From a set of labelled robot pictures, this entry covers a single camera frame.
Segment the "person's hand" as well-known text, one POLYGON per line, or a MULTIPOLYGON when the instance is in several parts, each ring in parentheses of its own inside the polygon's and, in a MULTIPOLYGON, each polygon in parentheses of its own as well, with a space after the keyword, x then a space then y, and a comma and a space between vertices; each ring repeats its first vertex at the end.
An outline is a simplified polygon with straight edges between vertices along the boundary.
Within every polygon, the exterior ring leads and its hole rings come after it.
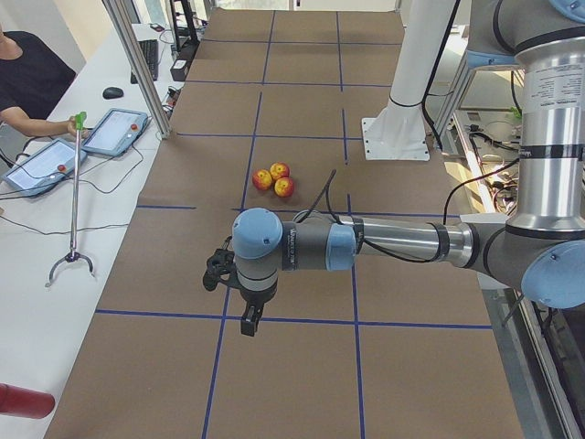
MULTIPOLYGON (((67 131, 73 137, 75 137, 77 135, 77 124, 76 124, 76 118, 74 116, 71 116, 68 120, 67 131)), ((90 131, 87 128, 83 128, 81 130, 81 137, 83 139, 87 138, 89 136, 89 134, 90 134, 90 131)))

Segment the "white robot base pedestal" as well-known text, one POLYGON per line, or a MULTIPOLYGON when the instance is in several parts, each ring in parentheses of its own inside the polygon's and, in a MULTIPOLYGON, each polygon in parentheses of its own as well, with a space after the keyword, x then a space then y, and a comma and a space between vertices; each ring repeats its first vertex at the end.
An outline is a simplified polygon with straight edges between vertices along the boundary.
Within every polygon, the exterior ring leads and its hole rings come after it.
POLYGON ((449 36, 458 3, 450 0, 416 0, 399 53, 388 104, 375 118, 362 120, 367 160, 427 161, 423 101, 432 84, 441 45, 449 36))

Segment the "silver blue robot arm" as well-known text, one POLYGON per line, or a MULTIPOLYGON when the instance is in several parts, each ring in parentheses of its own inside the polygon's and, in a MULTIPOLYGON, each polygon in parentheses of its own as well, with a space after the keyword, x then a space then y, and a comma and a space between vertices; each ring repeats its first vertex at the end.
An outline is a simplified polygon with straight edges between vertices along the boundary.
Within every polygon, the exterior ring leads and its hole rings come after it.
POLYGON ((468 52, 525 72, 517 208, 505 224, 413 223, 313 210, 283 221, 267 209, 232 227, 230 284, 253 336, 281 271, 351 268, 361 253, 449 262, 484 273, 551 308, 584 302, 584 4, 475 1, 468 52))

